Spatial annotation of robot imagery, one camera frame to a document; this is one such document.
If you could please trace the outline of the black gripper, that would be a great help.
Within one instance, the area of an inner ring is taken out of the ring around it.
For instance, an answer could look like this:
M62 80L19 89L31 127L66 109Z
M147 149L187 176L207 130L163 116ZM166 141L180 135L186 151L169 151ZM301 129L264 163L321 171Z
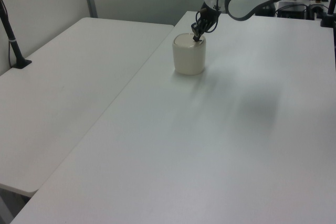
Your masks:
M193 40L195 42L201 39L202 33L212 33L216 29L220 16L220 11L216 5L214 8L211 8L205 2L202 4L198 13L200 17L196 23L191 25L192 32L194 33Z

